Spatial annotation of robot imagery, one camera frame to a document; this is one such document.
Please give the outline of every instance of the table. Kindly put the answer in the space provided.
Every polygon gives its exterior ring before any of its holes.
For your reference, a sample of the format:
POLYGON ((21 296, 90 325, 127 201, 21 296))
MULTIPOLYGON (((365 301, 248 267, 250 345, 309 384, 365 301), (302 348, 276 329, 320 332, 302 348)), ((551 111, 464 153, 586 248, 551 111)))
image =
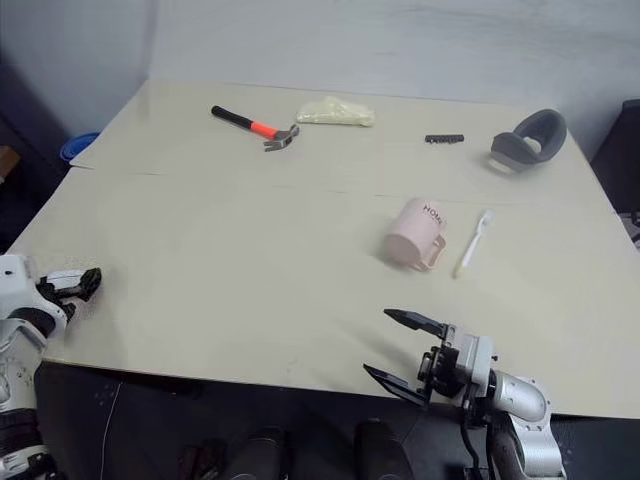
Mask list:
POLYGON ((382 314, 402 307, 493 337, 496 368, 538 379, 557 413, 640 417, 629 380, 640 360, 640 265, 571 138, 550 164, 505 178, 477 159, 523 108, 345 95, 376 108, 374 128, 304 126, 270 154, 208 113, 214 102, 272 112, 260 120, 284 127, 295 109, 284 115, 283 105, 318 96, 147 84, 12 247, 42 270, 104 270, 47 358, 385 395, 361 364, 411 380, 436 343, 382 314), (420 112, 431 112, 422 126, 420 112), (422 141, 454 129, 463 144, 422 141), (389 264, 380 248, 416 194, 439 199, 449 222, 447 250, 428 274, 389 264), (454 280, 486 208, 495 221, 454 280))

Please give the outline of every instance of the wall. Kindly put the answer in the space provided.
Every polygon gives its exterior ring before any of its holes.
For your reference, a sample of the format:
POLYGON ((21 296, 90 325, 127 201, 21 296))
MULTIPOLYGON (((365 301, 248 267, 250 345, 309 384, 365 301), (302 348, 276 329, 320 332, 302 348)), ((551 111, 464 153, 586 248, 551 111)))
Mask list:
POLYGON ((149 62, 161 78, 543 101, 588 156, 640 97, 637 0, 0 1, 2 48, 74 134, 107 123, 149 62))

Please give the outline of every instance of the white robotic hand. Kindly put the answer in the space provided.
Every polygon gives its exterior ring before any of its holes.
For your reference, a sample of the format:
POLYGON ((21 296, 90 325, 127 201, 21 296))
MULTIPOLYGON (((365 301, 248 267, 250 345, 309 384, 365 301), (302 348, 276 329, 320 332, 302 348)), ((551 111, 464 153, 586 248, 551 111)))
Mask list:
POLYGON ((87 301, 101 280, 99 268, 38 278, 27 257, 0 256, 0 480, 64 478, 38 431, 34 375, 75 312, 62 300, 87 301))
POLYGON ((473 457, 474 480, 482 478, 469 427, 487 426, 490 477, 494 466, 502 480, 566 479, 560 449, 551 432, 551 403, 533 379, 493 370, 490 337, 456 334, 454 325, 438 323, 415 312, 385 310, 398 323, 424 330, 442 340, 424 354, 418 370, 421 388, 363 365, 389 393, 428 407, 433 391, 454 399, 461 408, 462 439, 473 457))

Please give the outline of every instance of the hammer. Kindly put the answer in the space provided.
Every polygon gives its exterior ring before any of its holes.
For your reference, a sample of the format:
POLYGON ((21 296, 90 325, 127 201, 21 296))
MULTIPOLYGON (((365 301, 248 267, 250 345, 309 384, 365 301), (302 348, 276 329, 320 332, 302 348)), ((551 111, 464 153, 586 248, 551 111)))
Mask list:
POLYGON ((215 105, 211 109, 211 113, 214 117, 222 118, 224 120, 228 120, 242 128, 246 128, 247 130, 251 130, 252 132, 257 133, 258 135, 262 135, 263 137, 268 138, 269 142, 264 142, 265 152, 272 152, 273 150, 280 150, 291 143, 293 137, 300 133, 300 128, 296 124, 291 125, 289 130, 276 130, 275 128, 269 127, 262 123, 254 122, 253 120, 249 120, 248 118, 241 117, 240 115, 236 115, 235 113, 231 113, 229 110, 225 110, 218 105, 215 105))

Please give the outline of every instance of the black floor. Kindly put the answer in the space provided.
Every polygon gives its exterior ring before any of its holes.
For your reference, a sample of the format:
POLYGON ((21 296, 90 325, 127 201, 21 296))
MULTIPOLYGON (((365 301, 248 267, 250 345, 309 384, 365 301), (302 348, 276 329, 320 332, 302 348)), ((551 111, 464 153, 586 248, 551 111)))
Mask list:
MULTIPOLYGON (((183 448, 220 438, 230 449, 257 428, 291 432, 291 478, 353 479, 351 443, 358 422, 387 421, 403 439, 418 479, 460 478, 470 458, 448 409, 420 415, 401 401, 357 395, 166 380, 43 364, 37 376, 41 429, 71 480, 98 479, 105 422, 118 385, 105 456, 105 479, 178 477, 183 448)), ((556 418, 570 479, 637 479, 640 422, 556 418)), ((472 432, 484 456, 484 432, 472 432)))

